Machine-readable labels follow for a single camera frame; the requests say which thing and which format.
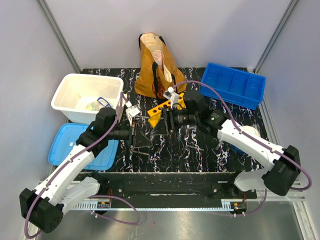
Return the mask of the yellow test tube rack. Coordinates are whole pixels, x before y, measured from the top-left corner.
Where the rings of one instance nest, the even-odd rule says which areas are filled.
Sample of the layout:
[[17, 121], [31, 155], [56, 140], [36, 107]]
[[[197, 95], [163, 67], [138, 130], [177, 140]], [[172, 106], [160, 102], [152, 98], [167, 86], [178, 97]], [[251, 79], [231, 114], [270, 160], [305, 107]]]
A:
[[[174, 106], [174, 107], [177, 107], [178, 110], [181, 110], [182, 108], [186, 107], [184, 100], [183, 100], [183, 96], [184, 96], [184, 93], [181, 93], [179, 95], [177, 104]], [[147, 111], [147, 114], [149, 116], [148, 122], [153, 129], [160, 122], [161, 115], [162, 115], [162, 109], [164, 107], [166, 107], [167, 109], [170, 109], [172, 107], [172, 105], [173, 105], [173, 103], [170, 100], [167, 100], [164, 103], [161, 103], [160, 105]]]

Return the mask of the blue safety glasses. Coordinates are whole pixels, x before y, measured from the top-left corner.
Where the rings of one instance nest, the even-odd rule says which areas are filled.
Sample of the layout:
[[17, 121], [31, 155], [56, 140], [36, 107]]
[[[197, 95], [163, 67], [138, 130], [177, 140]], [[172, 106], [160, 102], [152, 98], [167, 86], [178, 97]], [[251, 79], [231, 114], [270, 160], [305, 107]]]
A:
[[113, 106], [103, 97], [99, 97], [97, 100], [98, 106], [100, 108], [112, 108]]

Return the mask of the packaged gloves clear bag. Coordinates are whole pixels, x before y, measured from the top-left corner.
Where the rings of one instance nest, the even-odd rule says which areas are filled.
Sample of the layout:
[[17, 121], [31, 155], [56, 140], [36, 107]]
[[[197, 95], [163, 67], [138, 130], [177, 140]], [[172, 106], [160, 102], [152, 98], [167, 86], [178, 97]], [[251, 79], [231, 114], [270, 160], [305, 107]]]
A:
[[98, 101], [93, 101], [91, 103], [88, 103], [86, 106], [85, 106], [85, 110], [86, 111], [99, 111], [101, 108], [103, 108], [104, 106], [99, 103]]

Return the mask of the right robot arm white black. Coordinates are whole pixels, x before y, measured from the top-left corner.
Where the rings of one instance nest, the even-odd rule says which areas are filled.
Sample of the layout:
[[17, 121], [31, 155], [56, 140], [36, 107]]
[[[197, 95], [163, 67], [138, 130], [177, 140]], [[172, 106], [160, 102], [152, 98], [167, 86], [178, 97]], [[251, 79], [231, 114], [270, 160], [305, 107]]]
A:
[[227, 186], [228, 194], [239, 198], [249, 190], [268, 189], [285, 196], [300, 174], [300, 154], [296, 147], [262, 139], [219, 110], [210, 109], [198, 91], [172, 92], [169, 100], [148, 110], [148, 122], [155, 135], [168, 135], [182, 126], [194, 125], [204, 134], [227, 142], [258, 161], [263, 168], [235, 173]]

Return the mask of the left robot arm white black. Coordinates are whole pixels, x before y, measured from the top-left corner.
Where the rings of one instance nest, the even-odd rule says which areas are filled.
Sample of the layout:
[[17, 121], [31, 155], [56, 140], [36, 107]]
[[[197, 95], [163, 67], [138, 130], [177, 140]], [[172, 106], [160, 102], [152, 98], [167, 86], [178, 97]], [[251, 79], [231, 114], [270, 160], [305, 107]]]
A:
[[118, 116], [113, 108], [102, 108], [57, 169], [34, 189], [25, 188], [20, 193], [19, 204], [21, 215], [25, 219], [24, 234], [27, 239], [36, 237], [29, 234], [29, 224], [48, 234], [57, 228], [69, 210], [85, 199], [113, 199], [111, 190], [108, 189], [108, 178], [97, 172], [90, 173], [80, 183], [70, 187], [81, 170], [111, 140], [126, 141], [133, 148], [139, 143], [151, 142], [132, 117], [118, 123]]

